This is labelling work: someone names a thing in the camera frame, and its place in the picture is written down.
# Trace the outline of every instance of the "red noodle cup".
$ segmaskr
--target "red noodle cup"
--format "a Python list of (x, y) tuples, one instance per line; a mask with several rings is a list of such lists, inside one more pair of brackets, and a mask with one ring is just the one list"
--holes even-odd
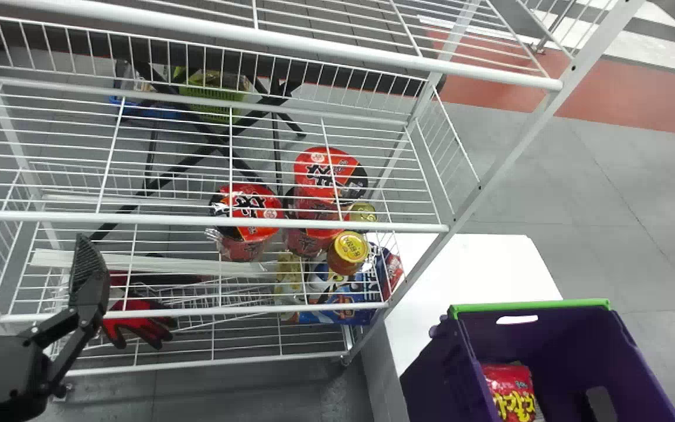
[(307, 149), (296, 158), (293, 172), (298, 185), (295, 196), (299, 198), (295, 198), (294, 206), (299, 219), (340, 219), (338, 206), (350, 206), (366, 193), (368, 185), (361, 163), (335, 148)]
[[(233, 195), (225, 185), (210, 200), (211, 216), (233, 216), (249, 219), (282, 219), (281, 201), (272, 190), (261, 185), (234, 183)], [(265, 241), (278, 232), (277, 227), (218, 226), (222, 234), (223, 256), (231, 261), (252, 261), (262, 255)]]
[[(293, 192), (291, 188), (283, 200), (286, 217), (295, 219), (293, 211)], [(329, 248), (332, 239), (343, 230), (330, 228), (289, 228), (286, 229), (286, 246), (293, 254), (300, 257), (316, 257)]]

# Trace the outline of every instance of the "basket handle hole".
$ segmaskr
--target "basket handle hole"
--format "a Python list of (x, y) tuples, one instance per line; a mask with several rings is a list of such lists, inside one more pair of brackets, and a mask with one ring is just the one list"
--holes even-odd
[(498, 325), (509, 325), (509, 324), (527, 324), (529, 322), (538, 321), (538, 315), (516, 315), (516, 316), (503, 316), (496, 320)]

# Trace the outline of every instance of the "red floor stripe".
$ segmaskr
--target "red floor stripe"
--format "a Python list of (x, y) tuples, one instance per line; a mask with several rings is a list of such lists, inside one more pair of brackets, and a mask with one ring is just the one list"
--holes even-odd
[[(429, 33), (437, 38), (438, 33)], [(525, 65), (526, 59), (503, 56), (476, 49), (491, 47), (485, 40), (465, 39), (471, 46), (460, 46), (458, 54)], [(522, 54), (513, 48), (512, 53)], [(568, 59), (559, 52), (549, 50), (539, 56), (541, 65), (552, 77), (559, 75)], [(472, 59), (456, 56), (455, 62), (480, 64)], [(531, 112), (543, 98), (541, 89), (523, 88), (503, 83), (485, 82), (466, 77), (448, 76), (440, 93), (443, 101), (492, 107), (501, 110)], [(579, 118), (612, 125), (633, 126), (656, 131), (675, 132), (675, 72), (651, 69), (637, 64), (627, 64), (601, 59), (590, 70), (569, 99), (557, 111), (559, 117)]]

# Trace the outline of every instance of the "purple plastic basket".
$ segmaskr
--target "purple plastic basket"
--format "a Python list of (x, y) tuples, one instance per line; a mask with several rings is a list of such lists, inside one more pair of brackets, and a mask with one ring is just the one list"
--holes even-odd
[[(506, 315), (538, 315), (497, 324)], [(593, 420), (585, 392), (608, 391), (619, 422), (673, 421), (675, 409), (616, 312), (562, 307), (459, 312), (400, 377), (412, 421), (501, 422), (480, 363), (530, 367), (547, 422)]]

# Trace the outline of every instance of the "red glove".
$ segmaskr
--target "red glove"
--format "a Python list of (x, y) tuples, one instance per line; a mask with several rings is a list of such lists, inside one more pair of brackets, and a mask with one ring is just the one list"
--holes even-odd
[[(167, 307), (164, 307), (155, 300), (136, 299), (135, 297), (136, 296), (129, 296), (129, 298), (126, 299), (126, 310), (147, 311), (152, 309), (167, 309)], [(112, 311), (120, 311), (123, 309), (124, 300), (116, 302), (113, 307), (111, 307)], [(126, 339), (124, 339), (120, 330), (123, 328), (147, 342), (150, 346), (155, 348), (155, 350), (160, 350), (161, 347), (163, 347), (163, 341), (169, 342), (173, 339), (173, 335), (171, 334), (171, 331), (169, 331), (169, 328), (176, 328), (176, 320), (170, 317), (104, 319), (102, 326), (105, 337), (107, 337), (116, 348), (127, 347)]]

